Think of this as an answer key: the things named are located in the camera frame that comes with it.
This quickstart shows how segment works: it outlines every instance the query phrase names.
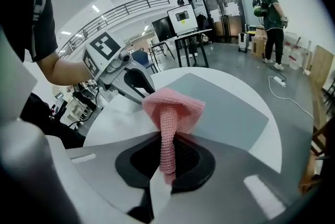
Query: black monitor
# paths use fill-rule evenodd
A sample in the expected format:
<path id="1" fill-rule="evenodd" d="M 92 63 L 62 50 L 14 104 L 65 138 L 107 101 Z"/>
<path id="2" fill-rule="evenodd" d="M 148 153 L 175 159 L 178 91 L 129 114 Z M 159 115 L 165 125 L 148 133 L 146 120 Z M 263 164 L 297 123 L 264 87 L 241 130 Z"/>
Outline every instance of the black monitor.
<path id="1" fill-rule="evenodd" d="M 152 25 L 160 42 L 176 36 L 169 16 L 154 21 Z"/>

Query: door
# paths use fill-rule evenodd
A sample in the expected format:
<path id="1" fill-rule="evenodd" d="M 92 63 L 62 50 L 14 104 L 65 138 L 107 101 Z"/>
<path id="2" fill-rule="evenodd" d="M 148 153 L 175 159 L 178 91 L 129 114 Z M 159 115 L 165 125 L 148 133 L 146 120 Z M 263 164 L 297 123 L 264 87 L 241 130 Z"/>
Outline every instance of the door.
<path id="1" fill-rule="evenodd" d="M 238 0 L 205 0 L 205 2 L 218 41 L 238 43 L 238 35 L 242 32 Z"/>

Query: blue chair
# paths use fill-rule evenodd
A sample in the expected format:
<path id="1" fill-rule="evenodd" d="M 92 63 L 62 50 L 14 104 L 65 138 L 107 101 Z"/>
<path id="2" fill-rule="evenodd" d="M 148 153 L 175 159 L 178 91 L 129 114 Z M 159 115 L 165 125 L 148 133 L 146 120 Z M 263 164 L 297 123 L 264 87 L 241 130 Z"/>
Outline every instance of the blue chair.
<path id="1" fill-rule="evenodd" d="M 134 53 L 132 53 L 131 55 L 132 55 L 132 58 L 135 61 L 137 61 L 138 63 L 143 65 L 146 69 L 151 68 L 152 72 L 155 73 L 155 71 L 153 70 L 153 67 L 152 67 L 152 66 L 154 66 L 156 72 L 158 72 L 154 63 L 149 61 L 149 57 L 148 57 L 148 54 L 146 52 L 144 52 L 142 50 L 137 50 Z"/>

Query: white cable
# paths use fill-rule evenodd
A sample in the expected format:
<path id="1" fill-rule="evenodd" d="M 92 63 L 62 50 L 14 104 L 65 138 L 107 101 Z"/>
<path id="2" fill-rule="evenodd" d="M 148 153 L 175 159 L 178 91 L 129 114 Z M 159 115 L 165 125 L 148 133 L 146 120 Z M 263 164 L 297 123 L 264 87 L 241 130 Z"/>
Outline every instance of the white cable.
<path id="1" fill-rule="evenodd" d="M 303 112 L 307 113 L 310 117 L 312 117 L 314 119 L 314 117 L 312 116 L 312 114 L 310 114 L 308 111 L 305 111 L 303 108 L 301 108 L 301 106 L 296 103 L 293 99 L 290 99 L 290 98 L 285 98 L 285 97 L 279 97 L 279 96 L 276 96 L 273 92 L 272 92 L 272 89 L 270 87 L 270 78 L 274 78 L 273 76 L 270 76 L 269 77 L 269 89 L 271 91 L 271 93 L 276 97 L 276 98 L 279 98 L 279 99 L 287 99 L 287 100 L 291 100 L 292 102 L 294 102 Z"/>

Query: green shirt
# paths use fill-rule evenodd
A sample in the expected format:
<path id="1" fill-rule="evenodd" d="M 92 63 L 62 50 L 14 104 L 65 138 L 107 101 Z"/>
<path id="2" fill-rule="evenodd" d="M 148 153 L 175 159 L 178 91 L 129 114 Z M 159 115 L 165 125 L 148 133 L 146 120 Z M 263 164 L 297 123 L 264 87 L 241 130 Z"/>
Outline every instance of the green shirt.
<path id="1" fill-rule="evenodd" d="M 278 0 L 265 0 L 265 2 L 269 5 L 267 14 L 264 16 L 265 31 L 268 31 L 269 29 L 283 29 L 284 25 L 281 21 L 281 17 L 273 6 L 273 4 L 279 3 Z"/>

